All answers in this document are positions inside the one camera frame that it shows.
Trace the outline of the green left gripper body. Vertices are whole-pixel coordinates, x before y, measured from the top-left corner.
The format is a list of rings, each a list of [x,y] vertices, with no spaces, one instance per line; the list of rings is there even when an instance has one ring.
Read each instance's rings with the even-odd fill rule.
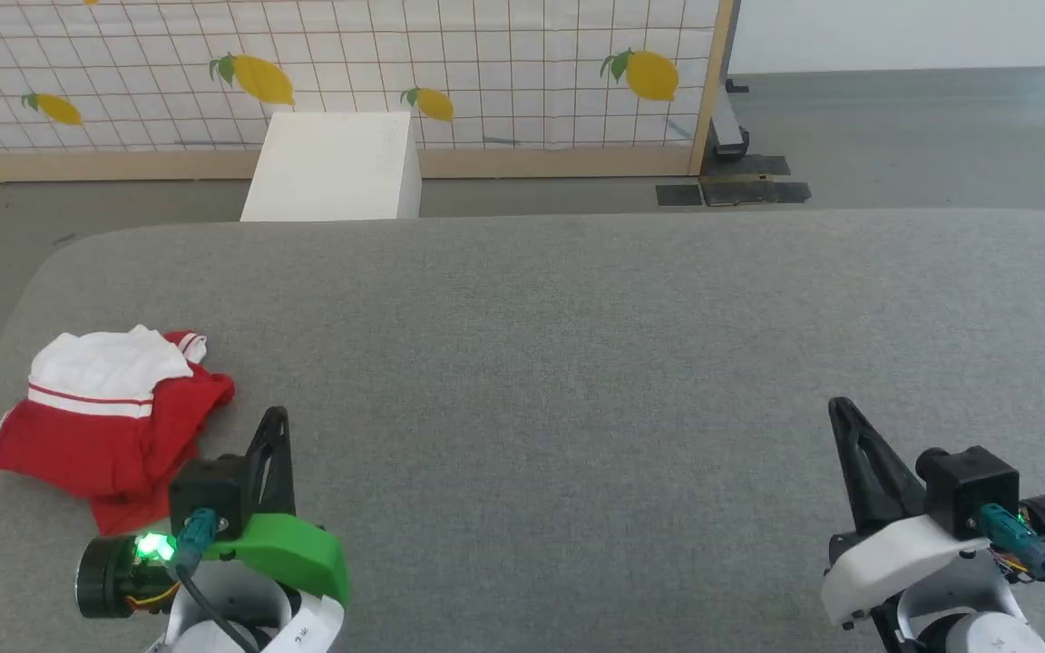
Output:
[[[86,619],[127,619],[162,613],[182,586],[175,566],[183,561],[180,538],[146,531],[98,537],[84,547],[76,568],[76,608]],[[331,533],[294,515],[249,517],[237,539],[216,539],[202,562],[243,563],[288,590],[351,602],[351,580],[340,542]]]

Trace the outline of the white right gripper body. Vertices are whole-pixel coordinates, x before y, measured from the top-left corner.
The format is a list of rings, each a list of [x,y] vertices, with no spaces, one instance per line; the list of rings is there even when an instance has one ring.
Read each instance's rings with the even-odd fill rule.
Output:
[[[962,539],[930,516],[904,518],[842,550],[825,572],[831,623],[880,629],[1026,629],[1012,588],[1045,582],[1045,495],[986,504]]]

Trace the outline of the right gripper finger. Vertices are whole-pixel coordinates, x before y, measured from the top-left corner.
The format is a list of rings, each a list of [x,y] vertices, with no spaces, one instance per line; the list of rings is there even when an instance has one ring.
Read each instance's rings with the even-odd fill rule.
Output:
[[[847,397],[830,398],[828,414],[839,466],[858,536],[870,536],[882,518],[882,486],[874,474],[868,452],[874,446],[874,426]]]
[[[868,452],[874,474],[882,486],[882,518],[879,530],[888,524],[922,515],[925,488],[915,473],[896,454],[884,436],[876,430]]]

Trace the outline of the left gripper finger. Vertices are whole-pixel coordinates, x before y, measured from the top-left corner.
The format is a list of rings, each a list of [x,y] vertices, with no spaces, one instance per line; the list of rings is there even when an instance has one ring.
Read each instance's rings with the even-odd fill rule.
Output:
[[[277,488],[272,481],[270,465],[279,441],[279,409],[270,406],[262,415],[246,451],[249,480],[249,507],[253,513],[279,512]]]
[[[291,422],[285,406],[272,406],[274,433],[270,458],[270,507],[274,512],[296,515]]]

